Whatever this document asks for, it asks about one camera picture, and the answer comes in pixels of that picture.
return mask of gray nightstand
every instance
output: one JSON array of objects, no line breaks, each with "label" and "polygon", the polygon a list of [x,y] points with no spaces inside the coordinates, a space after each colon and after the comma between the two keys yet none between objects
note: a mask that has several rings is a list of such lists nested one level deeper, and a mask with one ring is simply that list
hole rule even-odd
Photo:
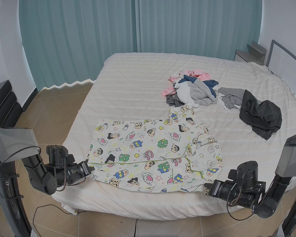
[{"label": "gray nightstand", "polygon": [[247,45],[249,52],[237,50],[235,52],[234,61],[239,62],[255,62],[259,65],[264,64],[266,49],[256,42],[252,41],[251,45]]}]

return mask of bed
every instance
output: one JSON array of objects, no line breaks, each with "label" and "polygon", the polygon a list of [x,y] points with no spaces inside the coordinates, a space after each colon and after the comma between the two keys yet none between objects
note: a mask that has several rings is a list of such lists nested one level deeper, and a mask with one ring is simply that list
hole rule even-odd
[{"label": "bed", "polygon": [[[257,99],[270,100],[281,108],[281,129],[267,141],[239,119],[238,110],[225,110],[219,103],[195,109],[220,143],[224,168],[219,179],[227,179],[229,170],[242,162],[256,160],[259,180],[266,181],[268,187],[286,139],[296,134],[296,99],[283,79],[255,63],[165,53],[114,54],[106,60],[63,145],[78,163],[89,153],[99,119],[167,118],[169,106],[160,92],[170,86],[169,76],[182,69],[198,68],[210,73],[219,87],[247,89]],[[293,180],[288,190],[295,185]],[[146,220],[175,220],[227,212],[224,201],[208,198],[203,192],[130,192],[91,177],[82,185],[67,187],[52,197],[71,212],[79,208]]]}]

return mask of floor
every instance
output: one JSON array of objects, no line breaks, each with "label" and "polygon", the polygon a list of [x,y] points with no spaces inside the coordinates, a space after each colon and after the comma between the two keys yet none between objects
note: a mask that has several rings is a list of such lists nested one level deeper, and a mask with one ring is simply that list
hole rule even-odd
[{"label": "floor", "polygon": [[[42,90],[32,101],[17,123],[18,127],[33,128],[36,139],[42,148],[41,156],[48,163],[45,148],[49,144],[63,144],[71,125],[92,84]],[[30,221],[35,208],[45,204],[55,204],[51,196],[43,194],[29,183],[28,173],[22,162],[16,162],[18,185],[24,195],[23,204]],[[138,220],[136,236],[188,236],[188,237],[266,237],[272,235],[283,216],[296,198],[296,189],[286,192],[276,212],[268,219],[254,215],[245,221],[235,221],[228,214],[209,217],[194,217],[173,221]],[[243,219],[251,210],[241,209],[233,216]],[[109,237],[133,236],[135,219],[99,212],[85,212],[77,216],[66,215],[53,206],[39,209],[35,223],[41,237]],[[0,208],[0,236],[14,236]]]}]

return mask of star print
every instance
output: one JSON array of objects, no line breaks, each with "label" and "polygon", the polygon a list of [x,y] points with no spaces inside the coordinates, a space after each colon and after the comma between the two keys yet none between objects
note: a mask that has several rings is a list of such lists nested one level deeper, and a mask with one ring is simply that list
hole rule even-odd
[{"label": "star print", "polygon": [[162,180],[162,177],[157,175],[155,179],[160,181],[160,180]]}]

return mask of white label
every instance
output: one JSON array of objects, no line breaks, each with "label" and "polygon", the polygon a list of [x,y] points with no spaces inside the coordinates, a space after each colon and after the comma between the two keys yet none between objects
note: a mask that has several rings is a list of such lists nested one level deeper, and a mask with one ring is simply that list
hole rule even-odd
[{"label": "white label", "polygon": [[87,171],[87,168],[85,167],[85,164],[82,163],[81,165],[82,165],[82,168],[83,168],[85,174],[88,175],[89,173],[88,173],[88,171]]},{"label": "white label", "polygon": [[213,193],[214,196],[217,194],[218,189],[219,189],[219,187],[220,187],[220,184],[221,184],[221,182],[218,181],[217,186],[216,186],[216,188],[215,188],[215,191],[214,191],[214,193]]}]

